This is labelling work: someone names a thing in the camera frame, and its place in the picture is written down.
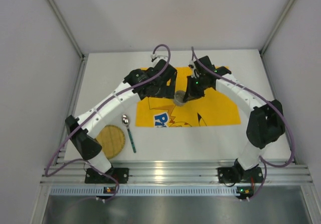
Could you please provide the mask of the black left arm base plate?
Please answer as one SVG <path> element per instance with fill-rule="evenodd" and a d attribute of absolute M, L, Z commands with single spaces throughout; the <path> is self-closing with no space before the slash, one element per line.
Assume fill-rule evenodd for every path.
<path fill-rule="evenodd" d="M 112 178 L 118 181 L 119 184 L 126 184 L 129 178 L 129 168 L 114 168 L 109 173 Z M 86 184 L 114 184 L 115 181 L 97 173 L 92 168 L 86 170 L 85 181 Z"/>

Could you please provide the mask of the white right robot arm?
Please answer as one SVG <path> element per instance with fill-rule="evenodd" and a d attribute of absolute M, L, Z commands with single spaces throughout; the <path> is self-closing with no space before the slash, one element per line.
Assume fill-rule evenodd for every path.
<path fill-rule="evenodd" d="M 247 91 L 228 68 L 216 68 L 208 56 L 190 61 L 189 68 L 192 75 L 187 77 L 183 103 L 204 97 L 205 90 L 212 88 L 232 100 L 248 117 L 248 142 L 232 167 L 235 181 L 248 179 L 265 147 L 285 132 L 279 116 L 283 112 L 281 103 L 276 99 L 265 102 Z"/>

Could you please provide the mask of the spoon with green handle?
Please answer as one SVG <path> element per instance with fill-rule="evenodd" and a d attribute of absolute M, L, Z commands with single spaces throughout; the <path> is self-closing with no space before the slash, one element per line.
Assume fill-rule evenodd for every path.
<path fill-rule="evenodd" d="M 130 127 L 129 127 L 130 126 L 130 119 L 129 119 L 129 117 L 127 115 L 123 114 L 122 117 L 121 117 L 121 121 L 122 121 L 123 125 L 127 129 L 127 133 L 128 133 L 129 139 L 130 139 L 132 150 L 133 150 L 134 153 L 136 153 L 135 143 L 134 143 L 131 131 L 130 131 Z"/>

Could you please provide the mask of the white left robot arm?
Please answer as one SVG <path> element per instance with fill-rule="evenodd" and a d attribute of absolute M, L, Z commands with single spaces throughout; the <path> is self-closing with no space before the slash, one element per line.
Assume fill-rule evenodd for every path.
<path fill-rule="evenodd" d="M 173 66 L 157 59 L 146 70 L 131 71 L 108 97 L 87 112 L 77 117 L 68 116 L 65 120 L 68 138 L 82 159 L 99 172 L 111 172 L 113 166 L 96 140 L 98 134 L 128 107 L 146 97 L 172 99 L 176 77 Z"/>

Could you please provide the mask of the yellow cartoon placemat cloth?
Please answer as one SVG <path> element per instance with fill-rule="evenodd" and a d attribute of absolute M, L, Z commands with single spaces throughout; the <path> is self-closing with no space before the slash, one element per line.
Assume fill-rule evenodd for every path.
<path fill-rule="evenodd" d="M 225 95 L 205 90 L 205 96 L 178 106 L 172 99 L 147 97 L 137 104 L 137 127 L 213 127 L 241 124 L 236 104 Z"/>

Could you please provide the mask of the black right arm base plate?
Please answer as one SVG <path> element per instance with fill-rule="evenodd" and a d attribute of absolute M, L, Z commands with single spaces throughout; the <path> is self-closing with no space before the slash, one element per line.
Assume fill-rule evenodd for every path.
<path fill-rule="evenodd" d="M 219 183 L 222 184 L 239 184 L 239 183 L 261 183 L 263 173 L 260 167 L 243 171 L 236 167 L 219 167 L 217 169 Z"/>

